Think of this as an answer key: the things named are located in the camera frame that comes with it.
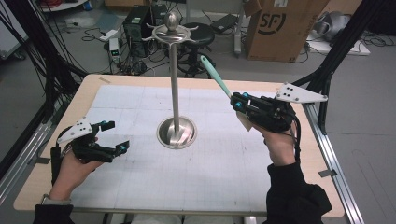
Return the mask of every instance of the wooden table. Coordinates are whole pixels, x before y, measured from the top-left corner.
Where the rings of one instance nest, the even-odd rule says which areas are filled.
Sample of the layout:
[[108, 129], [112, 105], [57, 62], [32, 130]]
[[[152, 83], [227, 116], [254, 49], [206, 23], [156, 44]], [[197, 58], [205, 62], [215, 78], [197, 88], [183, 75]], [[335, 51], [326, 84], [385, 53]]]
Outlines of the wooden table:
[[[167, 77], [122, 77], [122, 76], [105, 76], [105, 75], [89, 75], [85, 77], [77, 94], [75, 95], [70, 106], [67, 108], [62, 120], [58, 127], [54, 131], [53, 136], [49, 140], [47, 147], [44, 149], [41, 157], [50, 157], [50, 148], [55, 145], [55, 141], [59, 133], [66, 127], [74, 125], [74, 123], [87, 115], [89, 112], [92, 101], [95, 99], [96, 93], [105, 85], [119, 85], [119, 86], [135, 86], [135, 87], [154, 87], [154, 88], [169, 88], [170, 78]], [[281, 86], [280, 83], [267, 83], [267, 82], [246, 82], [246, 81], [225, 81], [226, 85], [230, 90], [239, 90], [246, 92], [276, 92]], [[189, 79], [180, 78], [178, 80], [178, 86], [180, 89], [190, 90], [219, 90], [218, 84], [214, 80], [210, 79]], [[307, 121], [303, 107], [300, 105], [293, 105], [294, 110], [297, 113], [298, 118], [302, 124], [302, 142], [301, 142], [301, 160], [302, 169], [304, 172], [305, 180], [308, 183], [315, 183], [322, 186], [332, 203], [332, 211], [327, 213], [327, 217], [342, 217], [345, 213], [343, 205], [337, 194], [336, 188], [332, 182], [332, 179], [327, 177], [320, 177], [318, 172], [327, 170], [325, 161], [322, 158], [321, 152], [318, 147], [316, 138], [311, 131], [310, 125]], [[262, 165], [262, 169], [266, 172], [266, 165]], [[42, 195], [50, 191], [50, 164], [37, 164], [33, 169], [32, 173], [25, 182], [20, 194], [18, 195], [14, 207], [17, 210], [29, 210], [32, 211], [37, 203], [40, 203]], [[81, 195], [86, 192], [85, 186], [81, 186], [81, 191], [76, 195]], [[100, 212], [125, 212], [125, 213], [183, 213], [183, 214], [225, 214], [225, 215], [240, 215], [240, 216], [265, 216], [266, 211], [225, 211], [221, 209], [215, 209], [209, 211], [208, 209], [199, 208], [196, 210], [183, 210], [183, 208], [174, 207], [166, 208], [149, 208], [149, 207], [103, 207], [98, 205], [97, 207], [84, 206], [76, 195], [72, 195], [72, 200], [77, 202], [79, 206], [75, 207], [75, 211], [100, 211]], [[254, 195], [254, 197], [261, 197], [265, 202], [264, 195]]]

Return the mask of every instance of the white plastic bracket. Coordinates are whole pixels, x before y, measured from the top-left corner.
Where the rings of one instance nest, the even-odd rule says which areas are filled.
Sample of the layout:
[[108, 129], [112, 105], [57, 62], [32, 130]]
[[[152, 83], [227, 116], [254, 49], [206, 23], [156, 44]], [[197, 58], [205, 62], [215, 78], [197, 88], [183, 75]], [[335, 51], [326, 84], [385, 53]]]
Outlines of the white plastic bracket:
[[328, 100], [326, 95], [321, 95], [312, 91], [308, 91], [298, 86], [285, 83], [276, 93], [277, 100], [292, 102], [297, 104], [306, 104], [314, 102], [324, 102]]
[[58, 140], [58, 144], [92, 133], [91, 124], [86, 117], [80, 119], [73, 127], [65, 132]]
[[103, 40], [103, 41], [107, 41], [109, 38], [113, 37], [113, 35], [115, 35], [118, 31], [116, 30], [110, 30], [109, 32], [106, 33], [106, 35], [102, 35], [101, 37], [99, 37], [99, 39]]

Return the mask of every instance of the cardboard box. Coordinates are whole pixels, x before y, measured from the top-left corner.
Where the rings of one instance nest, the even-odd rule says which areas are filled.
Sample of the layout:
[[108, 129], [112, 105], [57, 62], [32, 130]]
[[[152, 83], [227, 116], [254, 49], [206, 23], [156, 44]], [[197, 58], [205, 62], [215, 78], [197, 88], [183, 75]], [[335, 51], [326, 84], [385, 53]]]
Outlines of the cardboard box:
[[134, 5], [149, 6], [151, 0], [105, 0], [105, 5], [113, 10], [130, 10]]
[[329, 0], [250, 0], [245, 50], [248, 60], [295, 62]]
[[323, 12], [340, 11], [347, 15], [353, 15], [358, 6], [361, 4], [361, 0], [330, 0], [329, 4], [323, 9]]

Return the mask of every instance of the sf logo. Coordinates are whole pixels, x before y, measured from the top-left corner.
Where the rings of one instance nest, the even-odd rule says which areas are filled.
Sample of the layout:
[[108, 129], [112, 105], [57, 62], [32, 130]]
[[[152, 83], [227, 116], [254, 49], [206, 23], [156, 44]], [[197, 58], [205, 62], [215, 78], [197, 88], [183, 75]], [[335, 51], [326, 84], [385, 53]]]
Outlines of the sf logo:
[[260, 24], [259, 28], [259, 34], [262, 35], [273, 35], [274, 33], [278, 32], [282, 26], [283, 23], [285, 23], [286, 19], [286, 14], [263, 14], [262, 15], [262, 21], [263, 24]]

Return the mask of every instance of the wrist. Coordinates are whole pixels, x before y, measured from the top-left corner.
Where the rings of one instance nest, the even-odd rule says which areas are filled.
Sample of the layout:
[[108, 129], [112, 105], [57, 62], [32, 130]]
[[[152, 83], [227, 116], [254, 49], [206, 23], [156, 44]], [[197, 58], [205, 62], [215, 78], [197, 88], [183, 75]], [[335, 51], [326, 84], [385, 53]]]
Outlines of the wrist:
[[293, 144], [285, 142], [267, 143], [274, 166], [285, 166], [296, 162]]
[[44, 194], [41, 204], [43, 204], [43, 205], [69, 205], [71, 202], [72, 201], [70, 199], [68, 199], [68, 200], [54, 200], [54, 199], [51, 199], [48, 194]]
[[52, 187], [52, 189], [49, 192], [49, 198], [51, 200], [59, 200], [59, 201], [70, 200], [71, 193], [72, 193], [71, 189], [59, 187], [55, 183], [55, 185]]

